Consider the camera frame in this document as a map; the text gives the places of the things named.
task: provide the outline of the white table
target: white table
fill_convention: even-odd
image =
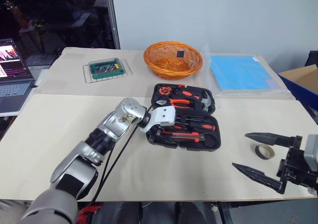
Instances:
[[[145,106],[150,104],[149,98],[136,99]],[[35,199],[49,187],[57,164],[121,100],[120,96],[35,94],[0,143],[0,198]],[[213,115],[222,140],[215,152],[154,146],[145,134],[136,132],[98,199],[249,201],[311,197],[306,188],[292,183],[280,195],[232,167],[232,162],[248,165],[274,178],[287,149],[274,146],[276,156],[261,160],[253,151],[256,142],[244,134],[300,135],[304,148],[307,135],[317,134],[318,127],[298,101],[216,99]],[[113,158],[127,136],[116,145]],[[90,200],[95,189],[84,200]]]
[[[37,92],[42,94],[151,97],[157,83],[174,83],[205,87],[210,89],[214,96],[216,95],[214,92],[216,88],[213,87],[214,85],[209,79],[213,75],[207,63],[194,75],[177,81],[168,81],[159,78],[148,68],[144,62],[143,53],[144,51],[67,47],[53,63],[46,75],[46,81],[37,89]],[[275,81],[287,90],[282,80],[269,67],[265,59],[260,55],[256,57]],[[86,84],[82,67],[91,61],[109,58],[125,59],[133,75]],[[288,92],[258,96],[226,96],[223,98],[294,99]]]

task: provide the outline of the metal grid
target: metal grid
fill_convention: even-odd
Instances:
[[[84,80],[85,83],[90,84],[93,82],[99,82],[99,81],[106,81],[106,80],[111,80],[111,79],[116,79],[116,78],[122,78],[122,77],[127,77],[127,76],[131,76],[133,73],[131,72],[130,67],[128,66],[128,63],[125,59],[120,60],[123,69],[124,69],[124,73],[121,75],[115,75],[115,76],[109,76],[109,77],[104,77],[104,78],[99,78],[99,79],[93,79],[92,78],[92,74],[90,72],[89,69],[89,65],[86,64],[83,66],[83,73],[84,73]]]

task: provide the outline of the open tool case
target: open tool case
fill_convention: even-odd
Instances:
[[[157,84],[151,99],[153,108],[173,105],[173,126],[153,126],[147,140],[169,148],[215,151],[221,146],[218,121],[211,116],[215,102],[209,90],[182,84]]]

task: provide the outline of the floor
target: floor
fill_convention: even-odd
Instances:
[[[27,207],[22,201],[0,199],[0,224],[16,224]]]
[[[143,202],[143,224],[174,224],[175,202]],[[194,202],[207,224],[222,224],[219,211],[211,210],[210,202]],[[103,211],[94,218],[94,224],[111,224],[122,202],[106,202]]]
[[[318,198],[230,209],[234,224],[317,224]]]

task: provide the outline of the woven basket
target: woven basket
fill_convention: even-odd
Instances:
[[[173,41],[150,45],[144,52],[144,60],[157,76],[166,80],[185,78],[199,71],[203,64],[197,50]]]

